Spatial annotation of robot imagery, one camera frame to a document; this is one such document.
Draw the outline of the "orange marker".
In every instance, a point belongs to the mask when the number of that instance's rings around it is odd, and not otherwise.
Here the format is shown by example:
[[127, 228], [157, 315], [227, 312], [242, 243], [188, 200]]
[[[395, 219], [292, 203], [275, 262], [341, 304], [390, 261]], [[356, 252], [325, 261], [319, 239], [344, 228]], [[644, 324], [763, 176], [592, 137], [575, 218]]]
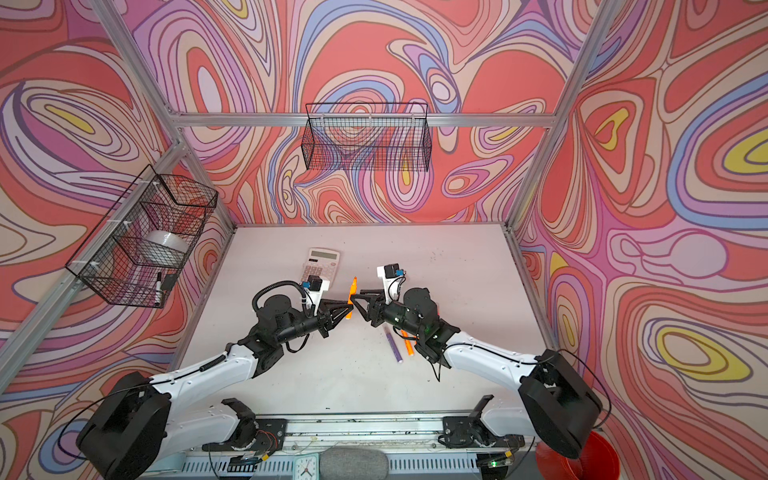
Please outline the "orange marker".
[[414, 348], [413, 348], [413, 338], [405, 331], [402, 331], [400, 333], [401, 338], [404, 340], [406, 352], [408, 356], [413, 356], [415, 354]]
[[354, 302], [352, 301], [352, 296], [357, 293], [358, 289], [358, 277], [353, 277], [353, 281], [351, 283], [350, 289], [349, 289], [349, 295], [348, 295], [348, 305], [349, 305], [349, 311], [347, 312], [347, 315], [345, 316], [345, 319], [351, 319], [353, 312], [355, 310]]

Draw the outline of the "purple marker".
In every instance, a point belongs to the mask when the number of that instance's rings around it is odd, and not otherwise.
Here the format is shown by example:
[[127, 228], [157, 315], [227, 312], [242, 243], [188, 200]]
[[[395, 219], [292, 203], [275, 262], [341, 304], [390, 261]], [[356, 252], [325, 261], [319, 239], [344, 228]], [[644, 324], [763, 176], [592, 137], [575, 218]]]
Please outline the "purple marker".
[[389, 346], [391, 348], [391, 351], [392, 351], [392, 353], [394, 355], [394, 358], [395, 358], [396, 362], [398, 364], [401, 364], [403, 362], [403, 357], [402, 357], [402, 355], [401, 355], [401, 353], [399, 351], [399, 348], [398, 348], [397, 342], [395, 340], [395, 337], [393, 335], [393, 332], [392, 332], [392, 330], [389, 327], [385, 328], [385, 337], [386, 337], [386, 339], [388, 341], [388, 344], [389, 344]]

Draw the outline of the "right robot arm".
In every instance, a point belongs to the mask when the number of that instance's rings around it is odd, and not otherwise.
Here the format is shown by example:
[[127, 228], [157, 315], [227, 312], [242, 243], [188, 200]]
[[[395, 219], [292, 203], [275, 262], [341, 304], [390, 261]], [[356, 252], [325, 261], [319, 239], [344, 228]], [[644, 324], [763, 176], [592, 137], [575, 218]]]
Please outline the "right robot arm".
[[408, 290], [400, 302], [364, 290], [351, 302], [371, 326], [407, 333], [434, 374], [458, 369], [517, 392], [539, 439], [563, 457], [581, 457], [603, 405], [560, 352], [523, 354], [480, 341], [441, 318], [426, 288]]

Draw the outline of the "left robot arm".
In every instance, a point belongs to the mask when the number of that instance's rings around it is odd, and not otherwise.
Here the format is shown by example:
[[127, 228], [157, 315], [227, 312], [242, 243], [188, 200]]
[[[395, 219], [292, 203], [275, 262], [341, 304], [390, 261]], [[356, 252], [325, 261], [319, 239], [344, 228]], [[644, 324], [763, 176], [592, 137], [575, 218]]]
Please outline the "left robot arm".
[[298, 310], [289, 297], [270, 297], [256, 324], [225, 350], [181, 370], [122, 377], [76, 438], [83, 456], [105, 479], [136, 479], [156, 461], [206, 444], [247, 450], [260, 429], [236, 398], [197, 410], [195, 404], [231, 385], [266, 373], [288, 342], [313, 332], [327, 336], [351, 311], [348, 301], [322, 300]]

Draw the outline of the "pink calculator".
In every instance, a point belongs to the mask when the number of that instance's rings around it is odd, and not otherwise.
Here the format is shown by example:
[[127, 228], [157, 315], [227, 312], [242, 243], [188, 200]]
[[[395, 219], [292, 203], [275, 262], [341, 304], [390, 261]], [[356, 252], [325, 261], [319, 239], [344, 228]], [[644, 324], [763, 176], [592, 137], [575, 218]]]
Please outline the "pink calculator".
[[302, 268], [300, 280], [305, 282], [310, 276], [318, 276], [333, 283], [339, 266], [341, 253], [335, 250], [310, 248]]

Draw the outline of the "small white clock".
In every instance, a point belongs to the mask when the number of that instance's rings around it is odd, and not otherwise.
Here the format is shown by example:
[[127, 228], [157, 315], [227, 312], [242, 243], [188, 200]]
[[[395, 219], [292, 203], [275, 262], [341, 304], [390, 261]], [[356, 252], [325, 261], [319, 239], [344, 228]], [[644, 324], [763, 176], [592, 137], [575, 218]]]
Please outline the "small white clock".
[[320, 478], [319, 455], [298, 455], [293, 460], [293, 480], [318, 480]]

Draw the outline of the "black marker in basket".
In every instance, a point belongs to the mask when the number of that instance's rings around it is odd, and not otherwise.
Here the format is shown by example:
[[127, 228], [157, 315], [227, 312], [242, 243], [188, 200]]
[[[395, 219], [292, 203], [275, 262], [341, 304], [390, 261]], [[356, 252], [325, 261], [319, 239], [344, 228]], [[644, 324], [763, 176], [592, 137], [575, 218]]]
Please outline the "black marker in basket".
[[163, 291], [162, 291], [162, 278], [163, 278], [163, 273], [161, 271], [159, 271], [156, 274], [156, 280], [155, 280], [155, 291], [154, 291], [154, 295], [155, 295], [155, 297], [154, 297], [154, 306], [155, 307], [160, 307], [162, 305], [162, 303], [163, 303], [164, 294], [163, 294]]

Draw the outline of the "silver tape roll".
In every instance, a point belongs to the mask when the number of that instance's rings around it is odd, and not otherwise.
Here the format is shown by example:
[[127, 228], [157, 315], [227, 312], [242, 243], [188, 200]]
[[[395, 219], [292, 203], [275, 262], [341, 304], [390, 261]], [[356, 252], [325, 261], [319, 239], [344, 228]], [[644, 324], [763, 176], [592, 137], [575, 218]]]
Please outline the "silver tape roll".
[[186, 253], [189, 250], [189, 244], [179, 235], [165, 230], [153, 230], [144, 236], [144, 239], [171, 250]]

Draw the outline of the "red bucket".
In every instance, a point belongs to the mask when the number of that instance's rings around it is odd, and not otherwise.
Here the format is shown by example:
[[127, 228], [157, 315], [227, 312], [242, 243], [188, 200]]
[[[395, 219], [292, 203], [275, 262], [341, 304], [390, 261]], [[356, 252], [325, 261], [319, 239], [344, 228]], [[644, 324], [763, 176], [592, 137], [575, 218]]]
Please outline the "red bucket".
[[579, 459], [566, 458], [544, 443], [536, 447], [536, 465], [546, 480], [618, 480], [620, 461], [614, 447], [591, 432]]

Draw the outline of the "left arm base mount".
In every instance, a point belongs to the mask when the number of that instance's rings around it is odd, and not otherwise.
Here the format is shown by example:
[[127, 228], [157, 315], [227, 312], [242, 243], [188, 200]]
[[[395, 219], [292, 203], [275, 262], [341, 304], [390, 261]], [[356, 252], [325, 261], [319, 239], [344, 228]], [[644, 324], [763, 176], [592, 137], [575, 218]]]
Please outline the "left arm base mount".
[[274, 453], [283, 449], [287, 426], [285, 418], [257, 417], [238, 425], [229, 440], [204, 444], [201, 449], [205, 452]]

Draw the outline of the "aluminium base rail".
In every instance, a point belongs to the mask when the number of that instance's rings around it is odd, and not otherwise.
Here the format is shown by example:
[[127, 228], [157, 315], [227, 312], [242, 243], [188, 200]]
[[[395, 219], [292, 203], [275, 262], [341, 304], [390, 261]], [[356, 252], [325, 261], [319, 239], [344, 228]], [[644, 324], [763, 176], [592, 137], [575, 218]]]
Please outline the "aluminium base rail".
[[539, 479], [531, 429], [526, 444], [504, 448], [448, 449], [437, 442], [444, 416], [456, 412], [371, 415], [288, 415], [283, 449], [274, 453], [205, 452], [201, 447], [152, 465], [146, 479], [292, 479], [298, 455], [320, 455], [332, 447], [378, 450], [389, 460], [386, 479]]

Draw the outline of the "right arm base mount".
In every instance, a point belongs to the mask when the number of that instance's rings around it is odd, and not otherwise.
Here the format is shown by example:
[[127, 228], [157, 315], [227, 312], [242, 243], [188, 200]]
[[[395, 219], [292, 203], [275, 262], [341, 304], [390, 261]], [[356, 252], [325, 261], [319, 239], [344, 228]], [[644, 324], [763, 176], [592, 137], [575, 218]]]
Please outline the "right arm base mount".
[[512, 451], [517, 451], [526, 444], [524, 436], [497, 436], [480, 420], [468, 415], [444, 416], [437, 442], [448, 449], [504, 448]]

